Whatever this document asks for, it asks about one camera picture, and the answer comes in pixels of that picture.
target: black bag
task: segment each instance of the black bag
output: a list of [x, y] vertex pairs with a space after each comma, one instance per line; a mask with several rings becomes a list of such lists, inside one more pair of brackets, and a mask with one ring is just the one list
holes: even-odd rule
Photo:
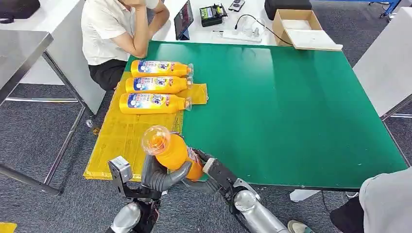
[[275, 18], [277, 9], [311, 10], [309, 0], [265, 0], [265, 11], [270, 20]]
[[3, 19], [0, 23], [11, 23], [15, 18], [29, 18], [39, 8], [39, 0], [0, 0], [0, 19]]

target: tablet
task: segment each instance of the tablet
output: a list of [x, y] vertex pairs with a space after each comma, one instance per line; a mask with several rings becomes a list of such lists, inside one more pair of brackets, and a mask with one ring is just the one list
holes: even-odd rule
[[176, 32], [176, 40], [184, 39], [183, 33], [188, 29], [192, 22], [193, 12], [190, 5], [190, 0], [188, 0], [182, 7], [182, 9], [174, 17], [174, 30]]

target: cardboard box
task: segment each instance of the cardboard box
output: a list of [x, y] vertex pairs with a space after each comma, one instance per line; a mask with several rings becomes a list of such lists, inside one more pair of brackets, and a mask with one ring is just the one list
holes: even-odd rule
[[[284, 41], [302, 50], [341, 50], [322, 29], [311, 10], [278, 9], [273, 21], [273, 31]], [[279, 46], [291, 46], [275, 36]]]

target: bottle cap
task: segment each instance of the bottle cap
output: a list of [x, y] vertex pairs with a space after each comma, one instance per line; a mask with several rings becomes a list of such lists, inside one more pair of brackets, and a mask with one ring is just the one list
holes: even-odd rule
[[192, 103], [192, 98], [187, 97], [185, 99], [185, 109], [188, 110], [188, 111], [192, 110], [192, 104], [193, 104]]
[[188, 75], [189, 75], [189, 76], [193, 76], [193, 72], [194, 72], [194, 70], [193, 70], [193, 64], [190, 63], [190, 64], [188, 65]]
[[161, 125], [154, 125], [144, 132], [142, 147], [146, 154], [158, 155], [163, 153], [170, 143], [169, 130]]
[[193, 85], [193, 76], [188, 76], [187, 78], [186, 78], [186, 83], [187, 83], [187, 86], [188, 86], [188, 89], [191, 89], [192, 88], [192, 85]]

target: yellow plastic sheet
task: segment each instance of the yellow plastic sheet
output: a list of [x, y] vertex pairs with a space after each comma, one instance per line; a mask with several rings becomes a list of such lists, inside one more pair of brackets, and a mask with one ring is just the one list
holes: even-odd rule
[[[145, 154], [140, 146], [143, 133], [153, 125], [163, 125], [170, 131], [182, 132], [183, 111], [176, 114], [127, 115], [119, 108], [120, 96], [126, 92], [125, 81], [132, 77], [124, 72], [104, 118], [93, 152], [83, 176], [86, 179], [111, 180], [107, 161], [121, 155], [132, 166], [132, 181], [141, 180]], [[206, 84], [194, 84], [190, 90], [178, 94], [191, 97], [193, 104], [206, 104]]]
[[17, 224], [12, 222], [0, 222], [0, 232], [1, 233], [13, 233], [16, 229]]

